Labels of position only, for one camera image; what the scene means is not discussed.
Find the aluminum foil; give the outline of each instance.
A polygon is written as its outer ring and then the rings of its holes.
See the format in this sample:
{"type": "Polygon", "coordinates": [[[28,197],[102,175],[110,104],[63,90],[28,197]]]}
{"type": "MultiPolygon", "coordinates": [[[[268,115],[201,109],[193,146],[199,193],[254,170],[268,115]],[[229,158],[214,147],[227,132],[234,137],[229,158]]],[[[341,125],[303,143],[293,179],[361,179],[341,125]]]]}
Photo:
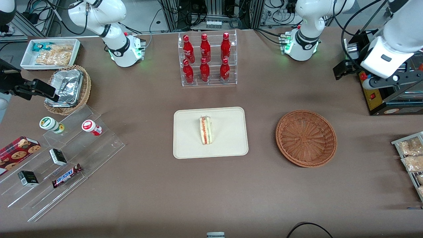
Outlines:
{"type": "Polygon", "coordinates": [[[46,99],[45,103],[51,107],[74,107],[78,104],[84,74],[77,69],[58,71],[53,75],[51,86],[56,88],[59,96],[57,102],[46,99]]]}

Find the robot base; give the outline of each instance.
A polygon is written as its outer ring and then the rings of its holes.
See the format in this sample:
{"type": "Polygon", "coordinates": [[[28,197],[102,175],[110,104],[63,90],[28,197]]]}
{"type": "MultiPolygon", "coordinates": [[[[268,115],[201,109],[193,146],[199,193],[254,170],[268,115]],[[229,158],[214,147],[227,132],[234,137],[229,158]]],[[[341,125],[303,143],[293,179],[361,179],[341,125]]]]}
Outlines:
{"type": "Polygon", "coordinates": [[[112,60],[120,67],[129,67],[137,61],[143,60],[146,51],[145,41],[141,41],[134,36],[127,36],[127,38],[129,39],[129,48],[122,56],[117,57],[109,51],[112,60]]]}
{"type": "Polygon", "coordinates": [[[303,49],[295,39],[297,31],[298,29],[293,29],[292,31],[285,32],[283,38],[279,37],[279,42],[286,44],[280,46],[280,51],[283,55],[287,54],[294,60],[306,61],[316,52],[318,43],[314,47],[310,45],[311,48],[308,50],[303,49]]]}

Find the black box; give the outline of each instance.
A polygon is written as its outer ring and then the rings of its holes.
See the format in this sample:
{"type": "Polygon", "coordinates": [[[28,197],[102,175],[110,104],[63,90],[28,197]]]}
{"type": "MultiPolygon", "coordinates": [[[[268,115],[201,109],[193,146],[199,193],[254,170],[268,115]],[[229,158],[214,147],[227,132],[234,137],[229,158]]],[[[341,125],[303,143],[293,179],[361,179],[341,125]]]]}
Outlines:
{"type": "Polygon", "coordinates": [[[34,172],[22,170],[18,173],[22,185],[25,187],[35,187],[38,185],[38,180],[34,172]]]}
{"type": "Polygon", "coordinates": [[[63,155],[62,151],[59,149],[51,149],[50,156],[52,157],[53,162],[57,165],[65,166],[67,163],[65,156],[63,155]]]}

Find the table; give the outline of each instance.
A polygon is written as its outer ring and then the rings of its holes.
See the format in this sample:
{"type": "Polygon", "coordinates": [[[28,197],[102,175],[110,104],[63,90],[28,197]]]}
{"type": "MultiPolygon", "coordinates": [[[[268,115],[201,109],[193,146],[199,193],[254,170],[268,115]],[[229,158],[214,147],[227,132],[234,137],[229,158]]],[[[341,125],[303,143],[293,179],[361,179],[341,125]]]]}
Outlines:
{"type": "MultiPolygon", "coordinates": [[[[390,141],[421,131],[422,116],[368,115],[358,79],[334,79],[340,32],[325,29],[316,54],[296,62],[256,32],[238,30],[238,85],[203,89],[181,86],[176,33],[154,35],[145,60],[130,68],[116,66],[100,38],[80,38],[77,63],[92,79],[88,104],[127,146],[35,223],[0,201],[1,237],[284,237],[301,221],[334,237],[421,237],[423,211],[406,210],[421,202],[390,141]],[[173,157],[175,111],[231,106],[245,110],[248,154],[173,157]],[[277,122],[296,109],[321,114],[337,133],[336,155],[323,167],[300,168],[275,143],[277,122]]],[[[43,116],[62,119],[42,101],[13,97],[0,147],[40,137],[43,116]]],[[[292,237],[324,237],[298,230],[292,237]]]]}

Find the empty wicker basket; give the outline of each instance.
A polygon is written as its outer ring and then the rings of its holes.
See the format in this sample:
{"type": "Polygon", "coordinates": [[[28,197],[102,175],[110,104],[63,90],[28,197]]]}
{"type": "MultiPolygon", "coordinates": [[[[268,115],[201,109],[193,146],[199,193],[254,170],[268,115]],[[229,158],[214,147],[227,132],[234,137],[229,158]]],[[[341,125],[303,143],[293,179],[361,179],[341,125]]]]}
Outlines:
{"type": "Polygon", "coordinates": [[[335,155],[337,141],[330,123],[317,113],[297,110],[284,115],[276,127],[276,143],[296,165],[319,167],[335,155]]]}

